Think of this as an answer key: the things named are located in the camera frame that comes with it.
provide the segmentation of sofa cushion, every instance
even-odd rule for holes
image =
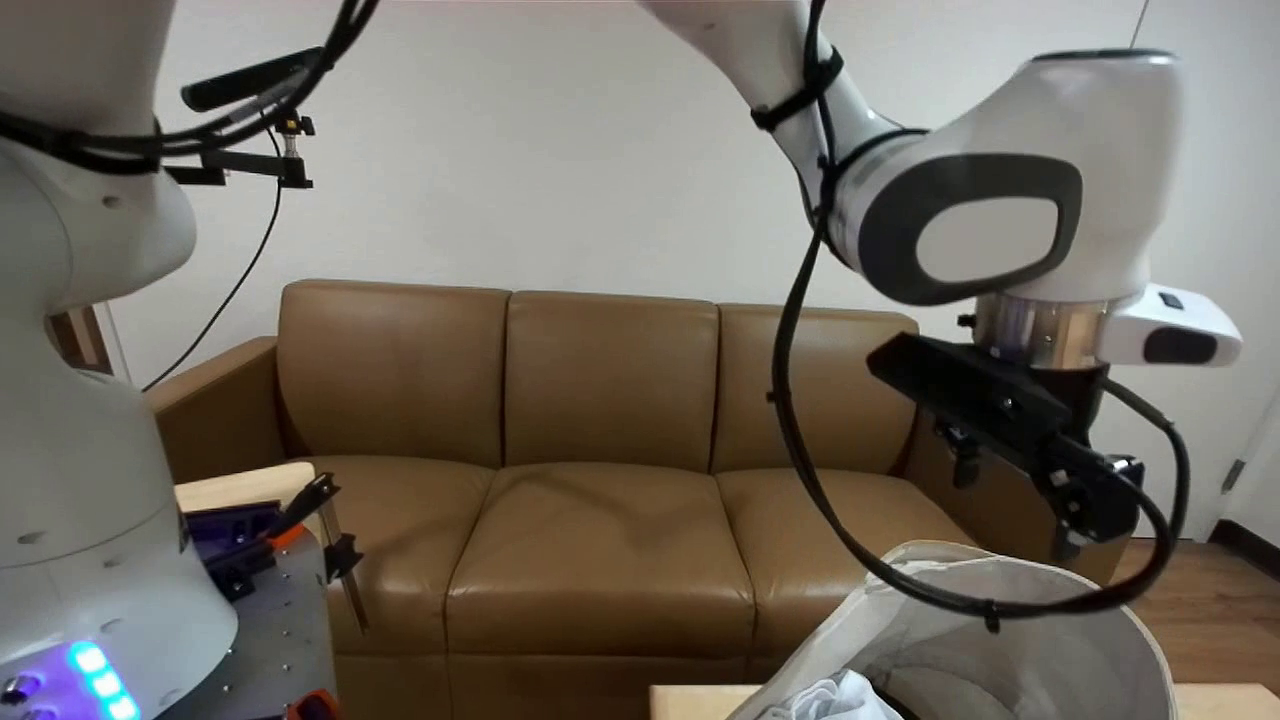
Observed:
[[[305,453],[498,465],[503,293],[305,279],[280,396]]]
[[[876,474],[819,474],[844,529],[884,556],[907,540],[966,538],[915,486]],[[756,593],[756,652],[790,652],[863,567],[805,496],[790,467],[722,474],[722,510]]]
[[[497,475],[451,575],[461,656],[742,656],[751,588],[712,475],[529,465]]]
[[[354,538],[368,631],[340,588],[328,593],[347,656],[444,652],[444,588],[475,529],[493,474],[410,458],[317,458],[340,486],[336,511]]]
[[[783,467],[788,453],[767,405],[776,307],[721,307],[714,474]],[[894,313],[808,307],[790,344],[790,405],[813,465],[886,474],[912,431],[912,405],[866,373],[866,352],[915,331]]]
[[[517,293],[506,307],[506,465],[708,467],[714,307]]]

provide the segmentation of sofa armrest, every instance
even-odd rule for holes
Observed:
[[[273,336],[162,382],[149,392],[149,408],[175,480],[287,461]]]
[[[1053,561],[1053,511],[1036,486],[1005,465],[998,458],[982,458],[982,467],[976,486],[956,488],[950,486],[950,447],[933,431],[933,418],[920,412],[900,475],[925,488],[976,543],[1005,553],[1005,556],[1025,556],[1025,561]],[[1092,543],[1079,556],[1071,556],[1063,567],[1109,584],[1126,538]]]

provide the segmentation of white cloth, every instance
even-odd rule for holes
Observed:
[[[762,720],[900,720],[900,712],[861,672],[844,670],[836,680],[817,680],[767,707]]]

